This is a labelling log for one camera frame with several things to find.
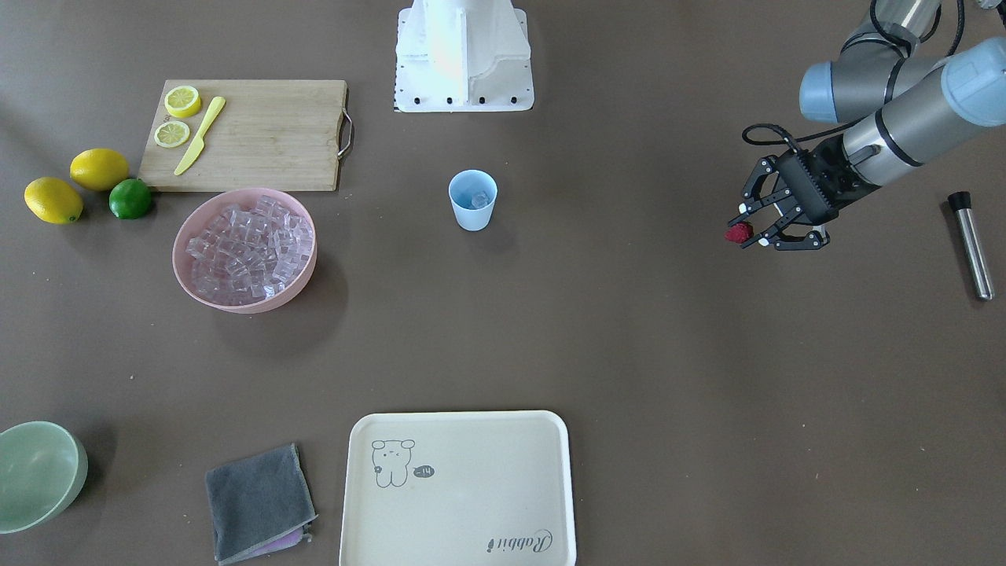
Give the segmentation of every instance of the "bear drawing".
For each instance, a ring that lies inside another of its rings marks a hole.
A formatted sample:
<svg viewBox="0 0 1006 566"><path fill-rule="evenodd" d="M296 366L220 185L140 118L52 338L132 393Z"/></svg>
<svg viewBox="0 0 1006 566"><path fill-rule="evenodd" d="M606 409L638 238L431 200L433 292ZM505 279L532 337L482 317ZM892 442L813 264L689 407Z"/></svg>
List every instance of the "bear drawing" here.
<svg viewBox="0 0 1006 566"><path fill-rule="evenodd" d="M412 460L414 440L374 440L370 443L374 449L371 459L374 462L374 474L377 475L377 486L400 488L408 479L408 462Z"/></svg>

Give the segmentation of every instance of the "knife handle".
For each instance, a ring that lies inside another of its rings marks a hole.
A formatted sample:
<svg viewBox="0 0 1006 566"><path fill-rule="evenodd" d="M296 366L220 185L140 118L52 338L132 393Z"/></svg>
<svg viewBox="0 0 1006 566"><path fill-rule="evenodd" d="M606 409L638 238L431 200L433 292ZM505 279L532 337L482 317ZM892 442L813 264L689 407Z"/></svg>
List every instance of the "knife handle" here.
<svg viewBox="0 0 1006 566"><path fill-rule="evenodd" d="M219 116L220 111L223 110L223 105L227 101L223 97L213 97L213 100L209 102L209 108L206 109L206 115L202 117L202 124L199 124L199 129L196 130L195 136L201 138L206 135L206 130L209 130L209 125L216 120Z"/></svg>

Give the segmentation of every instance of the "robotic arm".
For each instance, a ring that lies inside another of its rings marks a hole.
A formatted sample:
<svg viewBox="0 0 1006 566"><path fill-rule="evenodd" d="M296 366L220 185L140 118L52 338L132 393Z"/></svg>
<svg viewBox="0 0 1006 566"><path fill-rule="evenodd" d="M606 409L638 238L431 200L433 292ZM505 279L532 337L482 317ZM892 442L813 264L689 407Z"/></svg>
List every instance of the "robotic arm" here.
<svg viewBox="0 0 1006 566"><path fill-rule="evenodd" d="M789 149L761 158L744 185L730 226L749 226L747 218L767 206L780 217L766 229L748 229L741 247L758 241L777 249L819 249L829 241L824 224L840 209L1006 124L1006 37L943 61L912 58L939 0L873 0L870 8L839 59L812 66L801 86L808 118L858 122L813 150L778 126L752 126L776 130ZM773 174L773 189L763 194ZM793 224L810 230L787 232Z"/></svg>

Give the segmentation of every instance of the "green bowl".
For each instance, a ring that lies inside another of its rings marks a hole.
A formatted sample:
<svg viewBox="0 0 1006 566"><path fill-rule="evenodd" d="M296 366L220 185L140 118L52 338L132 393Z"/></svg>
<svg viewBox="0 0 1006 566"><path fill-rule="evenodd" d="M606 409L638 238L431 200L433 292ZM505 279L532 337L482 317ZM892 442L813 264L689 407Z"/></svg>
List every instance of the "green bowl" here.
<svg viewBox="0 0 1006 566"><path fill-rule="evenodd" d="M0 433L0 535L59 515L87 477L88 454L61 426L35 421Z"/></svg>

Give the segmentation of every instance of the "raspberry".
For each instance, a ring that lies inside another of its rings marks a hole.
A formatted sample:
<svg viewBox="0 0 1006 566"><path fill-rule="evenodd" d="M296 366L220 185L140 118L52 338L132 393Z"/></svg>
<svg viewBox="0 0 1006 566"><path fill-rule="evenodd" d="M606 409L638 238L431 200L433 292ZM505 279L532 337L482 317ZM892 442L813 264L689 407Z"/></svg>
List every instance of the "raspberry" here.
<svg viewBox="0 0 1006 566"><path fill-rule="evenodd" d="M753 234L754 228L751 227L751 224L749 222L742 221L731 225L730 228L726 230L726 233L723 234L723 237L729 241L733 241L734 243L743 243Z"/></svg>

